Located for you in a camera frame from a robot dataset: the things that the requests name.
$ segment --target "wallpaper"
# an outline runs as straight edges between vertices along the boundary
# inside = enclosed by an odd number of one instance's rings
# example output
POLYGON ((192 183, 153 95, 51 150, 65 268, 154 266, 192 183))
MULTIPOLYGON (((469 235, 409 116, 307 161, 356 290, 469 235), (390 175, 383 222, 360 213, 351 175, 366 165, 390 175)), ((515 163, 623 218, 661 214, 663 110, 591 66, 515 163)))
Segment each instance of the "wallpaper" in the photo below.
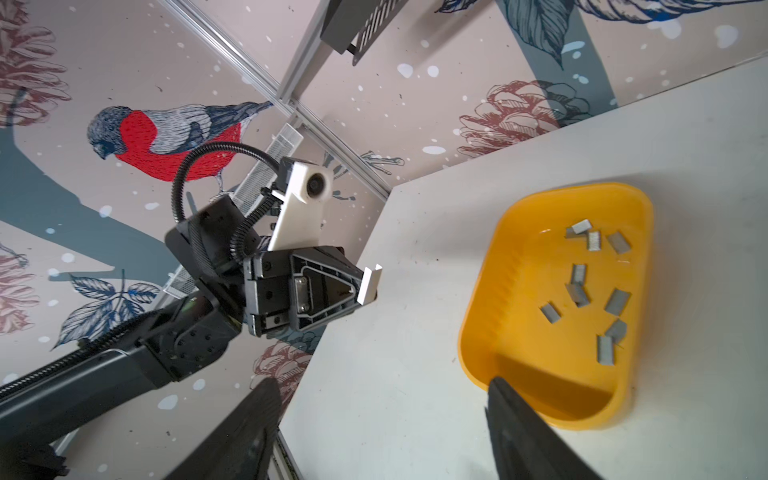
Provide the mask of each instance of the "wallpaper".
MULTIPOLYGON (((267 3, 195 0, 271 72, 319 2, 267 3)), ((301 101, 363 158, 401 158, 377 172, 396 185, 762 55, 767 15, 749 0, 409 0, 301 101)))
MULTIPOLYGON (((213 140, 266 149, 286 118, 152 2, 0 0, 0 20, 5 384, 150 309, 178 265, 162 239, 185 154, 213 140)), ((295 156, 336 170, 321 241, 356 261, 382 202, 311 139, 295 156)), ((188 212, 252 166, 202 158, 188 212)), ((269 235, 274 221, 257 230, 269 235)), ((264 376, 278 378, 287 404, 321 335, 239 336, 212 366, 81 429, 68 478, 165 475, 264 376)))

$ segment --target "pine cone illustration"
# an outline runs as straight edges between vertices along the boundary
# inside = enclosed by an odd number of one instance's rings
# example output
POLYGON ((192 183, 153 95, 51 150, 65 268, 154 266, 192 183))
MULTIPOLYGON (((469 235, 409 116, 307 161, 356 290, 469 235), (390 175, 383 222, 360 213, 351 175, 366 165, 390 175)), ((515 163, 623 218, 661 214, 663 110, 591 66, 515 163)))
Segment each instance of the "pine cone illustration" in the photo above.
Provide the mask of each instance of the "pine cone illustration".
POLYGON ((68 85, 56 74, 67 71, 46 61, 56 49, 47 28, 26 26, 25 0, 0 0, 0 127, 10 125, 8 109, 20 88, 27 93, 14 111, 13 123, 46 121, 58 101, 70 100, 68 85))
MULTIPOLYGON (((277 380, 280 387, 280 397, 283 399, 283 411, 288 402, 293 398, 299 381, 304 375, 306 366, 310 363, 312 355, 297 349, 288 343, 277 342, 267 347, 264 353, 253 363, 253 373, 257 376, 271 376, 277 380)), ((254 379, 251 389, 259 382, 254 379)))
POLYGON ((0 255, 0 335, 18 332, 33 325, 26 309, 40 303, 35 289, 21 285, 35 278, 24 273, 25 263, 18 255, 0 255))
POLYGON ((567 84, 536 80, 496 85, 488 101, 475 109, 477 117, 462 115, 462 136, 468 147, 458 151, 479 157, 589 118, 589 103, 567 84))

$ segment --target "white tabletop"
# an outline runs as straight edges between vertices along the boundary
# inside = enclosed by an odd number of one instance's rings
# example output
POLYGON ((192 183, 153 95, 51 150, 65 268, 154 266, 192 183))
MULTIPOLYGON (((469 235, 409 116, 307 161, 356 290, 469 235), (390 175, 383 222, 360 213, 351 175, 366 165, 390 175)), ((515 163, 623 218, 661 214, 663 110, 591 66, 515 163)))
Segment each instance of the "white tabletop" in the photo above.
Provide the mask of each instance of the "white tabletop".
POLYGON ((331 323, 280 428, 307 480, 496 478, 458 331, 501 215, 620 181, 654 202, 631 414, 558 431, 605 478, 768 475, 768 59, 400 185, 359 265, 379 298, 331 323))

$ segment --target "bullfinch drawing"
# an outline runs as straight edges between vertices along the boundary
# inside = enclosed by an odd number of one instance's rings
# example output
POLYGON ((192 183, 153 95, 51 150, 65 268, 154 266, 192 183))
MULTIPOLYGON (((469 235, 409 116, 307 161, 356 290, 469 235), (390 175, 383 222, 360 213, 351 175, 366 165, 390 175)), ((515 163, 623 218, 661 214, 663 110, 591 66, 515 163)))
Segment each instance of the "bullfinch drawing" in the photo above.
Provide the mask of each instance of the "bullfinch drawing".
MULTIPOLYGON (((192 104, 170 110, 107 107, 88 125, 88 141, 102 159, 114 154, 147 175, 170 182, 189 151, 211 141, 239 142, 250 121, 270 106, 268 101, 247 101, 209 107, 192 104)), ((221 170, 234 155, 205 155, 192 167, 187 180, 216 177, 221 192, 221 170)))

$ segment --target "yellow plastic bin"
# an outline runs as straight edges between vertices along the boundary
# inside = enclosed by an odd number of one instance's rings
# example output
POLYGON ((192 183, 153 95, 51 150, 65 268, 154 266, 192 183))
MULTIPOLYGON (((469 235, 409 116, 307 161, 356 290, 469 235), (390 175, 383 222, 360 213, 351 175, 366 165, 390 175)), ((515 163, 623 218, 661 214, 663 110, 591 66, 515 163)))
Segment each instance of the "yellow plastic bin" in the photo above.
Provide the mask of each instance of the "yellow plastic bin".
POLYGON ((488 389, 506 379, 550 425, 605 426, 627 398, 643 319, 654 213, 648 197, 624 184, 595 184, 526 197, 504 214, 475 284, 458 338, 467 376, 488 389), (565 229, 589 219, 602 248, 587 250, 565 229), (617 254, 607 236, 620 231, 631 251, 617 254), (565 284, 575 263, 587 264, 591 303, 576 307, 565 284), (621 314, 627 335, 614 365, 597 360, 597 337, 616 320, 604 311, 614 288, 631 293, 621 314), (549 323, 540 311, 561 314, 549 323))

